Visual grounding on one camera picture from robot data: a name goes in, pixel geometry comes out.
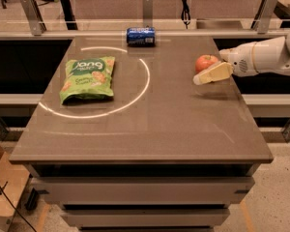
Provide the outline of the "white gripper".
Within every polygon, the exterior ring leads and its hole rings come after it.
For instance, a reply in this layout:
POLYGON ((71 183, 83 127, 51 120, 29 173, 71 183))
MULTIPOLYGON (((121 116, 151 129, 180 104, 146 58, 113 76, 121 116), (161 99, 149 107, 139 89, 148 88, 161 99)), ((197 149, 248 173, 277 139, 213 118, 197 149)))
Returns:
POLYGON ((241 44, 235 48, 222 49, 219 54, 225 62, 218 61, 201 71, 193 78, 193 83, 195 85, 203 85, 221 81, 229 78, 232 73, 239 77, 257 75, 252 61, 254 45, 255 42, 252 42, 241 44))

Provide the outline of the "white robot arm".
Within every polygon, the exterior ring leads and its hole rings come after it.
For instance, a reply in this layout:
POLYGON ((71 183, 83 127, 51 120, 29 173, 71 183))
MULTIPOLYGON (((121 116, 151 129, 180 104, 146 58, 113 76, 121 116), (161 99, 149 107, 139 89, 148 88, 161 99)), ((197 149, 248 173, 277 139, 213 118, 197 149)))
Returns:
POLYGON ((194 76, 195 85, 228 79, 232 74, 238 77, 261 73, 290 76, 290 30, 286 36, 243 43, 234 48, 223 49, 219 54, 221 61, 211 64, 194 76))

